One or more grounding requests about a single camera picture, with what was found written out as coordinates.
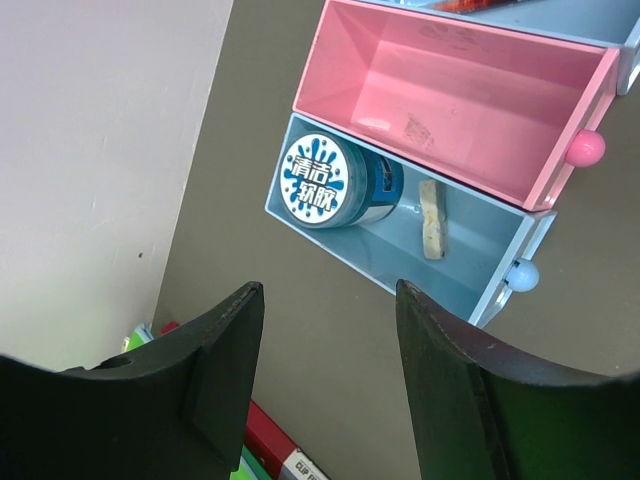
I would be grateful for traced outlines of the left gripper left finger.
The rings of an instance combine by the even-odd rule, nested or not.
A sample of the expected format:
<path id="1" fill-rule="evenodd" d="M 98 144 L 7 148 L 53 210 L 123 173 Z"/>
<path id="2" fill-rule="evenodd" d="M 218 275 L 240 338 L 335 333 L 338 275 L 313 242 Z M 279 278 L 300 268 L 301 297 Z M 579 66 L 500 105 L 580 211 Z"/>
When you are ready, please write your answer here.
<path id="1" fill-rule="evenodd" d="M 240 464 L 264 321 L 249 282 L 86 369 L 1 360 L 5 479 L 226 479 Z"/>

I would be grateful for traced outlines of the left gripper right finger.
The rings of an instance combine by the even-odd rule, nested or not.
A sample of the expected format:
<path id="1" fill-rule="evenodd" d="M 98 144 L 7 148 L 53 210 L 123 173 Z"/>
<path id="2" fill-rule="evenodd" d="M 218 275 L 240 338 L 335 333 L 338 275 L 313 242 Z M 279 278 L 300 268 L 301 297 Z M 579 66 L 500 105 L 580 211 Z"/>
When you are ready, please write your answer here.
<path id="1" fill-rule="evenodd" d="M 409 281 L 396 325 L 424 479 L 635 479 L 639 376 L 599 375 L 511 346 Z"/>

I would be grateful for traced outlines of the red folder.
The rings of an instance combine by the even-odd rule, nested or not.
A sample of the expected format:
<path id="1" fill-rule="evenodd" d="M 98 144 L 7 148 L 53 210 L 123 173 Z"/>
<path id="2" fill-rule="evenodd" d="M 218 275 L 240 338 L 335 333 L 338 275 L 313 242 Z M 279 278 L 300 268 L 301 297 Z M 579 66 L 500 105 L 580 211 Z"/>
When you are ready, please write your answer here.
<path id="1" fill-rule="evenodd" d="M 240 466 L 230 479 L 329 480 L 329 477 L 251 401 Z"/>

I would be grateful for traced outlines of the light blue bin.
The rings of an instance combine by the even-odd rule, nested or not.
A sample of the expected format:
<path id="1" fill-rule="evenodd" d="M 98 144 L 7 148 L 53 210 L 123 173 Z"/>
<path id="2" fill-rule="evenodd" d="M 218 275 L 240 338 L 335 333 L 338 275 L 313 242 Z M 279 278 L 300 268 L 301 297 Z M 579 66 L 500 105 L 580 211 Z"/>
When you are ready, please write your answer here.
<path id="1" fill-rule="evenodd" d="M 280 199 L 277 174 L 294 139 L 312 131 L 351 141 L 402 166 L 402 196 L 388 216 L 329 229 L 305 228 L 291 220 Z M 429 179 L 441 182 L 446 192 L 448 249 L 440 260 L 423 254 L 419 183 Z M 512 293 L 537 285 L 539 272 L 532 258 L 556 217 L 553 211 L 529 213 L 512 207 L 297 113 L 289 119 L 265 209 L 383 289 L 394 292 L 398 280 L 408 280 L 479 328 L 502 310 Z"/>

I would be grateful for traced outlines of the white eraser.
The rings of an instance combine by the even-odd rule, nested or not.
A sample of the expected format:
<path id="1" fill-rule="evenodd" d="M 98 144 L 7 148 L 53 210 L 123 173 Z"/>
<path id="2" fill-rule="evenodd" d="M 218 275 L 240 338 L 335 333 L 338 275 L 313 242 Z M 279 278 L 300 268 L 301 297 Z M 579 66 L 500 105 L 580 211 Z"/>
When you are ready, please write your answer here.
<path id="1" fill-rule="evenodd" d="M 444 185 L 434 179 L 419 183 L 419 200 L 423 215 L 422 241 L 426 259 L 440 260 L 447 254 L 448 224 Z"/>

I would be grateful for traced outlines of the blue round tape dispenser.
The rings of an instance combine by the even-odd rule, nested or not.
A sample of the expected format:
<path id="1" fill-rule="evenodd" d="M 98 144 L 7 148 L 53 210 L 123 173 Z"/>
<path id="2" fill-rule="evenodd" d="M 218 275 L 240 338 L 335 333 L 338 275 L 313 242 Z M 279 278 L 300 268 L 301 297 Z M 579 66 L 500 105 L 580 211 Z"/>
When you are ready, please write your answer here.
<path id="1" fill-rule="evenodd" d="M 285 213 L 312 229 L 379 221 L 398 205 L 404 186 L 399 163 L 320 131 L 294 139 L 277 178 Z"/>

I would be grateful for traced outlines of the pink bin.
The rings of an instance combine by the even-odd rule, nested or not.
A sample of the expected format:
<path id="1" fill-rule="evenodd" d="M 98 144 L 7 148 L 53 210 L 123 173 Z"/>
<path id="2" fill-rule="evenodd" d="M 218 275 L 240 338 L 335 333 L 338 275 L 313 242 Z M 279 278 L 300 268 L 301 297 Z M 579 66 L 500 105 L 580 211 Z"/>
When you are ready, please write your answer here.
<path id="1" fill-rule="evenodd" d="M 360 1 L 324 5 L 293 108 L 527 211 L 598 142 L 619 54 Z"/>

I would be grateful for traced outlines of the red pen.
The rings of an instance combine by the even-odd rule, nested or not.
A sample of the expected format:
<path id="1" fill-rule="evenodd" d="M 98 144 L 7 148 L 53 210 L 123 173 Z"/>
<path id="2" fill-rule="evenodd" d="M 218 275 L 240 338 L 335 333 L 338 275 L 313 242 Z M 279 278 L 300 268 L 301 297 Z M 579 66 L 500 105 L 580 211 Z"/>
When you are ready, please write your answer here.
<path id="1" fill-rule="evenodd" d="M 517 2 L 518 0 L 450 0 L 436 2 L 432 8 L 441 12 L 467 14 Z"/>

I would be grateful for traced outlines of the teal blue bin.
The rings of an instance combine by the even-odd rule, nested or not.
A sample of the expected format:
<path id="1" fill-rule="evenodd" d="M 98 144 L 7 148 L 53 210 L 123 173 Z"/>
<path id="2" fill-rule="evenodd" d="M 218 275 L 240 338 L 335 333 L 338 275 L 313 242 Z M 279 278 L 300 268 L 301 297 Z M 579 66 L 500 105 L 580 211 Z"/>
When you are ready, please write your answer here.
<path id="1" fill-rule="evenodd" d="M 507 1 L 471 13 L 438 11 L 433 1 L 383 1 L 383 6 L 553 37 L 619 51 L 617 94 L 626 95 L 639 75 L 637 0 Z"/>

